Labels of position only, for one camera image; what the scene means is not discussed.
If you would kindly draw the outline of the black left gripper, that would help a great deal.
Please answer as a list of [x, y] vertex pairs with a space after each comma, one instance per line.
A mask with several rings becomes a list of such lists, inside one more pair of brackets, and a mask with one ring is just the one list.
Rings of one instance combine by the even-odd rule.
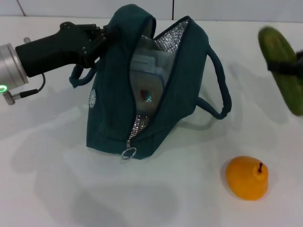
[[118, 40], [119, 29], [64, 22], [54, 35], [17, 46], [15, 50], [26, 75], [34, 77], [69, 64], [92, 68], [95, 60]]

